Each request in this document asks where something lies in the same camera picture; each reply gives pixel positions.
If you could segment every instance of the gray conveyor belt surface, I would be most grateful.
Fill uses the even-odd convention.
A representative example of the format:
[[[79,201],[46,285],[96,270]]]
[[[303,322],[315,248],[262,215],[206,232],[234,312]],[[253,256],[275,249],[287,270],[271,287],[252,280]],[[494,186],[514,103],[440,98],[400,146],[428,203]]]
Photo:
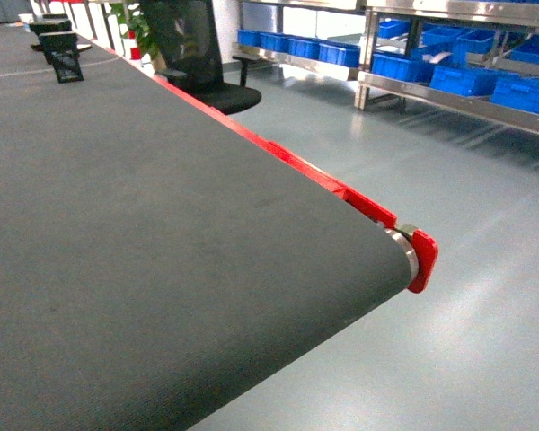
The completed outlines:
[[[407,287],[329,191],[96,47],[28,73],[34,41],[0,27],[0,429],[186,429]]]

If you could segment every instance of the blue plastic bin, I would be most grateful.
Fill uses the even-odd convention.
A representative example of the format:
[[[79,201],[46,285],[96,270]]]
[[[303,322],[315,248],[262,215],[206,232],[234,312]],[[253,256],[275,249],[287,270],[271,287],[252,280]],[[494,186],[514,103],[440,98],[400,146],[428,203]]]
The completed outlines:
[[[437,43],[453,42],[467,32],[469,32],[468,29],[457,29],[456,27],[435,27],[431,30],[423,31],[421,39],[424,45],[435,45]]]
[[[290,38],[289,53],[292,56],[317,60],[320,57],[320,41],[302,38]]]
[[[437,66],[429,86],[460,96],[488,96],[493,94],[495,84],[504,76],[518,75],[500,70]]]
[[[270,51],[288,52],[289,37],[281,33],[262,33],[261,47]]]
[[[412,60],[399,54],[374,54],[372,73],[408,83],[431,81],[435,65]]]
[[[461,35],[457,38],[459,43],[467,47],[467,52],[475,54],[487,54],[493,48],[495,40],[495,31],[493,30],[475,30]]]
[[[436,27],[441,27],[439,24],[432,24],[431,22],[423,23],[423,31],[435,29]]]
[[[539,114],[539,79],[501,78],[491,102]]]
[[[253,30],[238,30],[237,42],[242,45],[249,45],[251,47],[261,46],[261,34],[259,31]]]
[[[396,36],[401,36],[410,30],[411,23],[409,21],[391,20],[379,23],[379,31],[377,37],[383,39],[391,39]]]
[[[513,49],[509,58],[539,65],[539,36],[533,36],[520,47]]]
[[[320,43],[319,60],[345,67],[358,67],[359,47],[348,43],[323,42]]]
[[[469,52],[469,47],[465,43],[456,42],[453,44],[453,51],[451,58],[451,63],[456,66],[467,66],[467,53]]]

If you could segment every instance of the potted plant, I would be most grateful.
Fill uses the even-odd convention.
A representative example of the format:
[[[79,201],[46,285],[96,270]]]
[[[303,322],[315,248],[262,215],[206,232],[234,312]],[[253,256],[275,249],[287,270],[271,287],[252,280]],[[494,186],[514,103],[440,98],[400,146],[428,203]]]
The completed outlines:
[[[123,28],[127,26],[127,30],[121,34],[122,38],[128,36],[128,31],[132,30],[136,34],[136,42],[140,48],[142,56],[148,54],[152,61],[154,70],[165,69],[166,64],[163,61],[160,49],[150,33],[150,27],[148,26],[142,11],[140,10],[140,4],[135,3],[135,0],[128,0],[128,17],[129,23],[126,19],[126,13],[124,11],[123,4],[110,4],[110,15],[116,16],[118,20],[118,26]]]

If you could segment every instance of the gray epoxy floor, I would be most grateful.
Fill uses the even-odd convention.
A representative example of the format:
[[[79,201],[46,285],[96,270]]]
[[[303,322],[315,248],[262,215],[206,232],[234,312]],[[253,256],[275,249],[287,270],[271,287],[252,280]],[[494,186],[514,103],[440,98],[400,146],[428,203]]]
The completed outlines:
[[[303,75],[254,72],[263,101],[234,119],[425,229],[440,259],[425,293],[193,429],[539,430],[539,137],[420,103],[364,114],[349,84]]]

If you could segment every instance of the chair backrest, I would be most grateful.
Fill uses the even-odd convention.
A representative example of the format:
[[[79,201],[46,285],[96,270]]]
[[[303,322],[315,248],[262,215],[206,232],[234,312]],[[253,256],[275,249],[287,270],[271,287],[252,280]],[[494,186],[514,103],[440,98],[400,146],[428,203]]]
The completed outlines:
[[[224,81],[211,0],[141,0],[141,10],[165,64],[187,74],[184,87]]]

